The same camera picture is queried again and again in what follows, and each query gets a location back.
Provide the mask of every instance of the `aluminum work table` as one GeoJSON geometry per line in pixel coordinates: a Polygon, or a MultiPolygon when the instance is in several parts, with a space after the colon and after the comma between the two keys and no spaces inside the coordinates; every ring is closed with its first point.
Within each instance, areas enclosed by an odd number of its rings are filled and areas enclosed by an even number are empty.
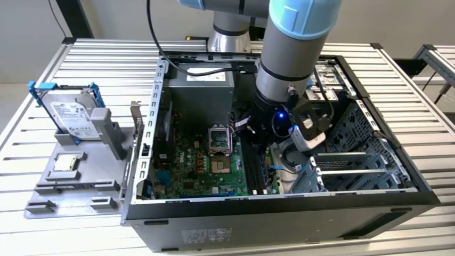
{"type": "MultiPolygon", "coordinates": [[[[253,43],[253,52],[261,47],[253,43]]],[[[205,45],[204,41],[162,42],[162,48],[204,51],[205,45]]],[[[371,240],[180,254],[455,255],[455,127],[384,50],[369,44],[329,43],[321,54],[344,56],[443,205],[371,240]]],[[[157,58],[148,41],[78,39],[61,45],[37,82],[96,82],[113,121],[133,126],[129,104],[136,100],[148,105],[157,58]]],[[[28,96],[0,136],[1,251],[17,255],[150,255],[133,229],[118,225],[118,215],[24,219],[22,208],[56,144],[53,131],[45,111],[28,96]]]]}

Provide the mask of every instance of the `metal case frame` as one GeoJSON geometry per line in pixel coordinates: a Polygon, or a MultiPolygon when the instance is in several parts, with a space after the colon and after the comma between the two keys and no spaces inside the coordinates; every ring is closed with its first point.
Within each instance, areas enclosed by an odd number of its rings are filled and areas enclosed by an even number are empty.
{"type": "MultiPolygon", "coordinates": [[[[184,53],[180,61],[255,61],[257,54],[184,53]]],[[[140,180],[148,175],[150,155],[140,156],[130,177],[121,223],[133,227],[152,251],[200,250],[271,244],[309,243],[337,239],[371,238],[417,216],[439,204],[421,174],[401,150],[389,127],[375,108],[369,95],[341,56],[335,59],[356,90],[388,143],[408,171],[417,188],[412,193],[352,194],[332,196],[283,195],[277,198],[255,196],[248,200],[180,199],[166,203],[136,199],[142,188],[140,180]]],[[[157,106],[168,65],[157,62],[150,103],[157,106]]],[[[142,145],[153,143],[156,111],[145,122],[142,145]]]]}

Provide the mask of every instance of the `motherboard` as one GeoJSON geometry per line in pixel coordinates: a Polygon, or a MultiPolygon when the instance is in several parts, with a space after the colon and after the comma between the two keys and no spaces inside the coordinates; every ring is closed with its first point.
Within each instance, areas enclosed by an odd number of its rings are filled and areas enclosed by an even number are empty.
{"type": "MultiPolygon", "coordinates": [[[[182,135],[177,132],[174,159],[169,164],[158,164],[156,171],[154,196],[157,199],[245,196],[253,192],[248,188],[243,163],[240,137],[235,133],[213,132],[208,135],[182,135]],[[224,147],[232,144],[229,154],[213,154],[209,145],[224,147]]],[[[271,155],[264,162],[273,163],[271,155]]],[[[279,177],[275,170],[265,177],[269,194],[279,193],[279,177]]]]}

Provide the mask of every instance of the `hard drive label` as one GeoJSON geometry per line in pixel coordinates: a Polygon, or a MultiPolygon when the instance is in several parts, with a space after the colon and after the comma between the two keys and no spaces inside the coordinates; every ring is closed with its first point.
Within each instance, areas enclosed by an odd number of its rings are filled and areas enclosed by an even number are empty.
{"type": "Polygon", "coordinates": [[[90,122],[85,107],[77,102],[50,103],[53,112],[68,133],[78,139],[98,139],[98,132],[90,122]]]}

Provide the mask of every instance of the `power supply label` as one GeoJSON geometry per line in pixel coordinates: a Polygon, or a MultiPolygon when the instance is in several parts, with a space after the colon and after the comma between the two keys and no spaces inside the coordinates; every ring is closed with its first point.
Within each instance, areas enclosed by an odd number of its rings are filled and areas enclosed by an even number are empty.
{"type": "MultiPolygon", "coordinates": [[[[188,68],[190,73],[205,73],[219,68],[188,68]]],[[[186,81],[207,81],[207,82],[225,82],[225,72],[220,72],[208,76],[186,76],[186,81]]]]}
{"type": "Polygon", "coordinates": [[[50,106],[60,123],[72,136],[81,140],[100,138],[85,107],[81,104],[54,101],[50,106]]]}
{"type": "Polygon", "coordinates": [[[181,235],[185,244],[228,242],[232,228],[188,229],[181,235]]]}

